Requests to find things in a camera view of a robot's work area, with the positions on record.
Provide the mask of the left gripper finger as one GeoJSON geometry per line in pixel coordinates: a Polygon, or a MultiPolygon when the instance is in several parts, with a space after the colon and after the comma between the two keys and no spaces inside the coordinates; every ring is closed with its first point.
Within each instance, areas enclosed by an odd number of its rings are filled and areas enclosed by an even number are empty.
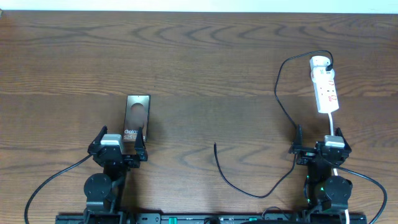
{"type": "Polygon", "coordinates": [[[137,130],[134,149],[136,150],[137,154],[145,154],[146,152],[146,147],[144,144],[144,137],[141,127],[139,127],[139,129],[137,130]]]}
{"type": "Polygon", "coordinates": [[[100,145],[101,144],[101,140],[103,138],[103,136],[105,134],[108,133],[108,128],[107,126],[103,126],[101,128],[101,131],[99,132],[99,134],[95,137],[95,139],[93,140],[93,142],[91,143],[92,145],[100,145]]]}

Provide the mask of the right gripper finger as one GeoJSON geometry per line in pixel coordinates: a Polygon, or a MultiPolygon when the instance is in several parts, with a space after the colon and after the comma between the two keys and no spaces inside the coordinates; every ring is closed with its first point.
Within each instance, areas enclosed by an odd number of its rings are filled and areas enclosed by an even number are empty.
{"type": "Polygon", "coordinates": [[[340,128],[336,129],[335,136],[339,136],[343,139],[343,142],[345,144],[345,149],[350,149],[350,146],[349,146],[348,142],[346,141],[345,137],[343,136],[342,130],[340,128]]]}
{"type": "Polygon", "coordinates": [[[295,129],[295,137],[292,141],[292,144],[289,149],[290,154],[298,154],[303,149],[303,136],[302,136],[302,127],[301,125],[297,125],[295,129]]]}

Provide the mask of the Galaxy smartphone with bronze screen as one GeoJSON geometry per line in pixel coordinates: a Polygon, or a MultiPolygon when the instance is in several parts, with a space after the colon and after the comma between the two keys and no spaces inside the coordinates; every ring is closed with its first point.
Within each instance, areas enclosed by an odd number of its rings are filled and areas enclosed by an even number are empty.
{"type": "Polygon", "coordinates": [[[147,141],[150,114],[150,95],[128,95],[124,119],[123,140],[134,142],[139,128],[147,141]]]}

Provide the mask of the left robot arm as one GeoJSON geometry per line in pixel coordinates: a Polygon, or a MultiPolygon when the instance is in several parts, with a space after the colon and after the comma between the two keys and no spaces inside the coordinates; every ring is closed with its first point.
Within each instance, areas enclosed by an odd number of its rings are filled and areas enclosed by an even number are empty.
{"type": "Polygon", "coordinates": [[[88,146],[88,154],[103,168],[102,173],[91,175],[84,184],[86,208],[83,223],[135,223],[134,215],[121,208],[121,199],[127,173],[140,167],[148,155],[142,128],[137,131],[135,154],[124,151],[120,134],[109,134],[103,126],[88,146]]]}

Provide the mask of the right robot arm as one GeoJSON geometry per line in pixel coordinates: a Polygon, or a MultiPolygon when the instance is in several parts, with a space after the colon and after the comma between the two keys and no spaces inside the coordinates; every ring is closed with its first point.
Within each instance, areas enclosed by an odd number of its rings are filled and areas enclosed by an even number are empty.
{"type": "Polygon", "coordinates": [[[308,209],[301,212],[301,219],[309,223],[350,223],[348,200],[353,184],[338,175],[337,168],[352,149],[341,129],[334,135],[326,135],[314,147],[305,147],[302,128],[298,125],[289,152],[297,157],[296,164],[308,170],[303,187],[308,209]]]}

